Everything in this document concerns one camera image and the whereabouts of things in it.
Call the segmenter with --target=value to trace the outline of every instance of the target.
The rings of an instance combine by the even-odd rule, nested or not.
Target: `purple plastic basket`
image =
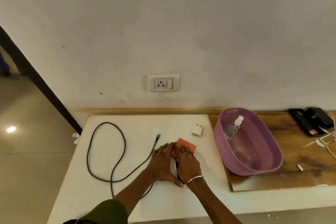
[[[232,140],[227,140],[224,132],[239,115],[244,117],[241,128]],[[282,164],[281,150],[271,132],[249,110],[230,108],[222,111],[213,134],[223,163],[237,175],[270,172]]]

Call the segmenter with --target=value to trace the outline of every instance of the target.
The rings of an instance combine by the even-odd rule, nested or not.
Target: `white power adapter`
[[[195,137],[201,137],[203,133],[203,127],[201,125],[196,124],[195,127],[193,127],[191,134]]]

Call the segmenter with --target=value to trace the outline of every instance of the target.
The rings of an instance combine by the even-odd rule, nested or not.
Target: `white tabletop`
[[[195,157],[201,164],[205,180],[234,214],[336,206],[336,186],[231,192],[207,115],[100,115],[89,116],[86,122],[48,224],[60,224],[79,218],[101,201],[111,198],[110,184],[90,176],[86,167],[92,132],[105,121],[118,125],[127,141],[126,153],[115,171],[114,180],[125,177],[144,161],[153,147],[156,135],[161,133],[156,148],[177,141],[179,137],[197,145]],[[201,138],[191,135],[195,124],[204,127]],[[96,175],[109,179],[123,147],[123,139],[115,127],[109,124],[101,126],[91,148],[91,170]],[[145,167],[146,164],[125,181],[114,184],[115,194]],[[149,194],[137,204],[129,222],[204,216],[207,213],[190,190],[169,182],[156,182]]]

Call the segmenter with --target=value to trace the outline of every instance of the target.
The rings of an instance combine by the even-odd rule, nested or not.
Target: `silver bangle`
[[[187,182],[187,184],[186,184],[187,189],[189,188],[189,187],[188,187],[188,184],[189,184],[193,179],[196,179],[196,178],[199,178],[199,177],[202,177],[202,178],[203,178],[203,175],[197,175],[197,176],[191,178],[191,179]]]

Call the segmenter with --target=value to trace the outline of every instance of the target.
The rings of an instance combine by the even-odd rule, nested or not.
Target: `white wall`
[[[336,109],[336,0],[0,0],[0,25],[75,116]],[[149,73],[179,73],[180,91],[150,93]]]

